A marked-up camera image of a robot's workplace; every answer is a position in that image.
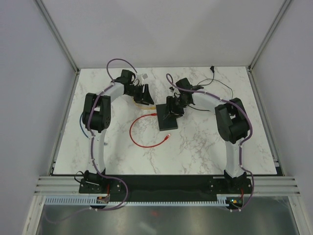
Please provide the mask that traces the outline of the black network switch box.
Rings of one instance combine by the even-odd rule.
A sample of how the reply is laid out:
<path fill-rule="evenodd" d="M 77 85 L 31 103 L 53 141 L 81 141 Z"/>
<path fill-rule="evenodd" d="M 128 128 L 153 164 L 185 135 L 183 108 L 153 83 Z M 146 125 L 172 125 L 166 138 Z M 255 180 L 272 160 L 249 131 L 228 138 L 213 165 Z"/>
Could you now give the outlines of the black network switch box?
<path fill-rule="evenodd" d="M 166 104 L 156 105 L 159 131 L 162 132 L 178 129 L 178 123 L 176 119 L 166 119 L 166 120 L 163 119 L 165 111 L 168 111 L 168 107 Z"/>

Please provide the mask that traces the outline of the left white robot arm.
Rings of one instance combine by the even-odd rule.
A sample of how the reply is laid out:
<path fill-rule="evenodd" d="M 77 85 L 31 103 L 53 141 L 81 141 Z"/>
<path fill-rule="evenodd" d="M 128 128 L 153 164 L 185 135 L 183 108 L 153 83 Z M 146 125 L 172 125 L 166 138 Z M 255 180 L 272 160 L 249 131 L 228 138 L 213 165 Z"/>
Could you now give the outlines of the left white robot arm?
<path fill-rule="evenodd" d="M 99 94 L 88 93 L 82 112 L 82 122 L 90 132 L 90 160 L 80 181 L 79 193 L 105 193 L 113 177 L 105 175 L 104 139 L 111 123 L 111 104 L 117 98 L 128 95 L 136 103 L 153 105 L 149 85 L 136 85 L 130 78 L 119 77 Z"/>

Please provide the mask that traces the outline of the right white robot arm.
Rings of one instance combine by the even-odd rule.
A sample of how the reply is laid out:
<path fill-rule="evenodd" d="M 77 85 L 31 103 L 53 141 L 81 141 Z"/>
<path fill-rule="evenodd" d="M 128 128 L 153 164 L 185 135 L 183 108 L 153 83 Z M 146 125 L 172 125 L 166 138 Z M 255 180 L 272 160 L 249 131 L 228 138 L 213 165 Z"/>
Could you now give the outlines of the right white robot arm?
<path fill-rule="evenodd" d="M 178 97 L 166 97 L 165 104 L 156 106 L 160 131 L 178 128 L 176 119 L 184 115 L 190 104 L 199 104 L 215 114 L 218 133 L 225 141 L 226 167 L 224 189 L 235 193 L 246 183 L 246 170 L 242 166 L 242 144 L 252 135 L 242 101 L 239 98 L 224 100 L 215 95 L 181 92 Z"/>

